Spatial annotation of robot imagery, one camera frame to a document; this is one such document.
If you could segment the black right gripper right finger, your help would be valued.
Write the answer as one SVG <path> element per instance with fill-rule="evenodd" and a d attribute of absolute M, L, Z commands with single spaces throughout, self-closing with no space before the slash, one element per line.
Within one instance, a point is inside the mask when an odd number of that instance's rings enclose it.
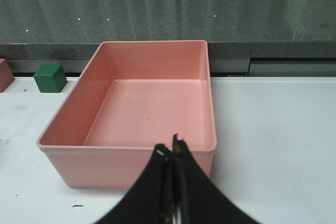
<path fill-rule="evenodd" d="M 172 141 L 174 200 L 178 223 L 257 223 L 232 203 L 208 178 L 187 143 Z"/>

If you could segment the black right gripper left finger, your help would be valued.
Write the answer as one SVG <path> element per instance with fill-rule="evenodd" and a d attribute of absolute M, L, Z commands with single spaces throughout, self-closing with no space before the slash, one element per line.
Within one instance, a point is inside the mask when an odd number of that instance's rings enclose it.
<path fill-rule="evenodd" d="M 156 144 L 134 185 L 97 223 L 171 223 L 171 152 Z"/>

